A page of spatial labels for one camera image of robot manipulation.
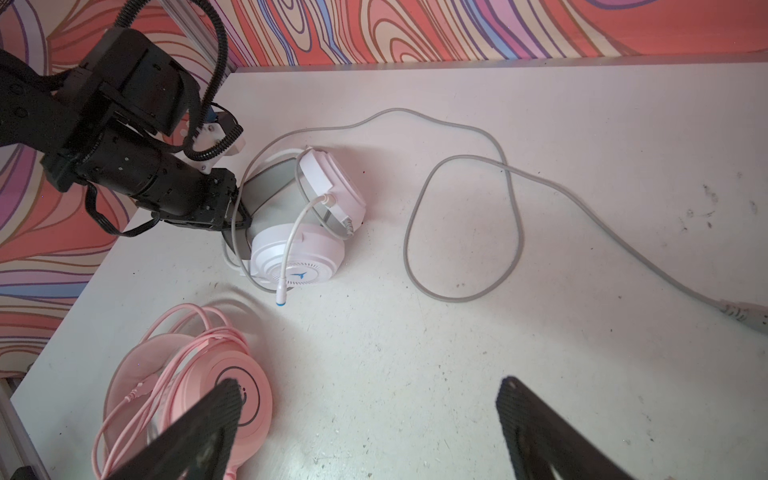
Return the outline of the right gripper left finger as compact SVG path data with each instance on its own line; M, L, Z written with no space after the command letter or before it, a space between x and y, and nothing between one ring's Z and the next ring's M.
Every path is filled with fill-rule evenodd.
M223 479L243 408L240 386L226 379L111 479Z

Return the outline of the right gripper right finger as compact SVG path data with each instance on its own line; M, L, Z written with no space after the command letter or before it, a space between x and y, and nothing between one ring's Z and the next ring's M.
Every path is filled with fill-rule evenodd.
M495 401L517 479L628 479L520 379L501 381Z

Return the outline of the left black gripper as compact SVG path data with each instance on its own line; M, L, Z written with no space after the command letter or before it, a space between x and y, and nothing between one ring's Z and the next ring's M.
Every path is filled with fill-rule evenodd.
M216 232L249 226L250 215L234 204L233 172L203 172L157 139L182 118L206 113L197 81L139 31L108 29L53 98L75 118L65 123L68 138L44 155L46 176L60 191L84 186L86 211L106 232L122 233L97 209L100 186L150 211L150 221L126 231L128 237L159 222Z

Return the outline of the pink headphones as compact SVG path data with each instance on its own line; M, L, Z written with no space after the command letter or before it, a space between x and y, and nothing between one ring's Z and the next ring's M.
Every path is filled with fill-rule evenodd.
M226 379L238 382L243 400L224 477L234 479L269 433L269 380L245 336L221 310L192 303L167 310L112 376L91 453L95 477L114 473Z

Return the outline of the white headphones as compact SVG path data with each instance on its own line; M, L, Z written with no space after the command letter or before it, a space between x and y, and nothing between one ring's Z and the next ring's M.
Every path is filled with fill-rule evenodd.
M290 290L330 280L345 242L362 226L367 205L333 155L322 149L279 151L249 174L240 206L244 230L223 234L223 257L283 306Z

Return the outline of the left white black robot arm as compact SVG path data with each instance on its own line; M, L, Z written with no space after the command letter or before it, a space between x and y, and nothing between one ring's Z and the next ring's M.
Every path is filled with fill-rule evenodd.
M204 167L156 139L187 116L242 128L226 110L203 106L196 80L140 32L109 29L74 69L42 76L1 54L1 143L42 153L48 181L62 193L85 187L85 209L108 234L138 236L159 222L223 232L247 229L235 205L233 172Z

